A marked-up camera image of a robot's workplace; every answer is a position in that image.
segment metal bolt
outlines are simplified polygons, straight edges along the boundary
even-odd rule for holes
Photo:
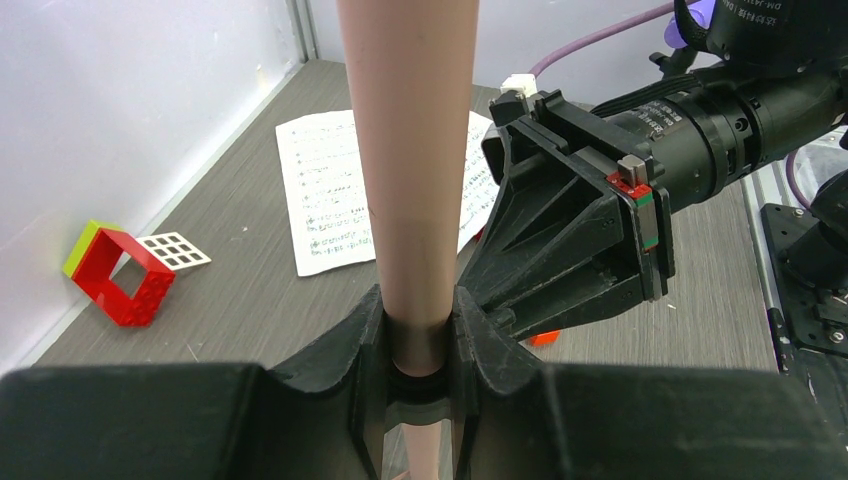
[[[830,332],[830,341],[833,343],[842,343],[845,340],[845,332],[842,330],[834,330]]]

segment sheet of paper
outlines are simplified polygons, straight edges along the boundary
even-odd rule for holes
[[[471,112],[468,123],[457,252],[486,225],[498,194],[480,148],[491,121]],[[353,112],[307,115],[280,125],[277,146],[298,276],[373,260]]]

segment red toy block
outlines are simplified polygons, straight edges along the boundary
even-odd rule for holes
[[[123,253],[147,270],[132,298],[109,278]],[[146,327],[153,322],[153,316],[175,276],[170,268],[128,233],[101,228],[72,279],[116,324]]]
[[[530,346],[543,347],[545,345],[550,345],[556,342],[557,338],[559,338],[559,330],[536,335],[535,337],[530,337]]]

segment white grid panel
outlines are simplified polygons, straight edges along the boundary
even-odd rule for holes
[[[212,261],[177,232],[160,233],[136,240],[171,270],[196,267]]]

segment beige cylinder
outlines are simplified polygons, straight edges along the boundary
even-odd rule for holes
[[[444,363],[477,0],[338,0],[392,357]]]

